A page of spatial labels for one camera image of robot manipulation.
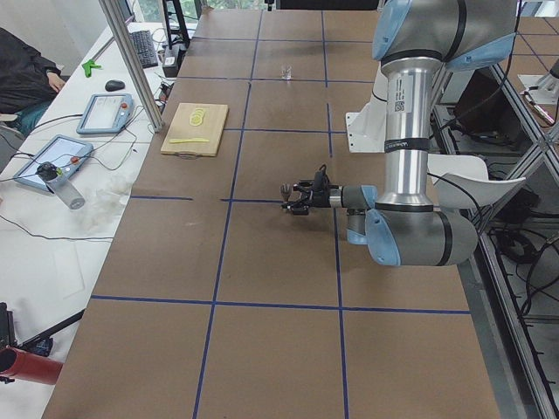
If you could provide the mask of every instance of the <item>computer mouse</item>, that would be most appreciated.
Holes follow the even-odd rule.
[[[108,91],[108,92],[114,92],[115,90],[121,90],[124,87],[126,87],[126,85],[124,84],[123,81],[120,81],[120,80],[109,80],[105,84],[105,90]]]

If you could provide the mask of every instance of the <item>red tube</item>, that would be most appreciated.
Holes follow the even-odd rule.
[[[19,380],[55,384],[59,378],[62,362],[49,360],[44,356],[6,347],[0,351],[0,375]]]

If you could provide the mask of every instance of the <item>white desk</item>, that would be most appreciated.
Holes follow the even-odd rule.
[[[158,27],[161,25],[131,24],[129,30],[150,29],[154,33]],[[106,28],[84,62],[110,36],[111,32]],[[155,33],[156,39],[163,37],[163,31]],[[83,113],[91,95],[105,92],[105,83],[110,79],[124,81],[126,89],[120,92],[132,94],[135,109],[141,105],[116,43],[112,43],[96,62],[102,65],[102,69],[93,69],[91,78],[85,77],[81,67],[74,72],[41,121]],[[149,68],[145,73],[155,93],[162,81],[162,68]],[[76,134],[78,121],[79,118],[63,119],[38,128],[25,141],[21,151],[34,154],[56,134],[90,141],[95,148],[110,140],[111,136],[82,137]],[[152,137],[152,128],[144,112],[138,114],[128,130],[137,138],[124,131],[93,154],[105,165],[114,168],[135,142],[134,151],[120,168],[109,171],[98,161],[89,159],[72,177],[72,183],[86,198],[86,205],[81,209],[72,211],[56,196],[37,192],[19,183],[1,182],[0,196],[3,203],[0,204],[0,214],[32,233],[48,237],[112,237]],[[12,159],[0,179],[14,176],[26,161],[20,156]],[[73,242],[35,238],[0,219],[0,263],[3,267],[0,299],[14,312],[19,342],[86,307],[109,246],[110,240]],[[76,330],[77,326],[73,325],[54,336],[53,359],[63,361],[66,358]],[[39,418],[52,390],[52,386],[20,380],[3,386],[0,392],[3,417]]]

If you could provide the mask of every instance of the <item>blue joint cap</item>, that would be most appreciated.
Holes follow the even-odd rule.
[[[378,198],[376,186],[361,185],[361,191],[365,197],[365,202],[369,205],[369,208],[375,208],[376,199]]]
[[[464,72],[498,64],[510,55],[510,52],[513,50],[515,36],[516,33],[509,33],[504,37],[495,39],[488,44],[453,58],[446,63],[446,69],[450,72]]]
[[[380,61],[386,55],[404,23],[413,0],[391,0],[384,5],[373,40],[373,59]]]
[[[348,243],[359,244],[359,245],[367,244],[367,236],[364,236],[363,234],[359,234],[356,231],[348,229]]]
[[[390,227],[383,215],[376,209],[370,209],[365,216],[365,236],[370,256],[378,264],[388,266],[399,266],[400,251],[396,244]]]

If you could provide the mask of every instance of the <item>wooden cutting board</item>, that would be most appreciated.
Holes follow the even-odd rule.
[[[200,125],[191,123],[191,115],[204,110]],[[209,103],[181,103],[176,109],[175,116],[161,147],[164,155],[189,153],[194,155],[215,156],[224,130],[225,118],[229,107]]]

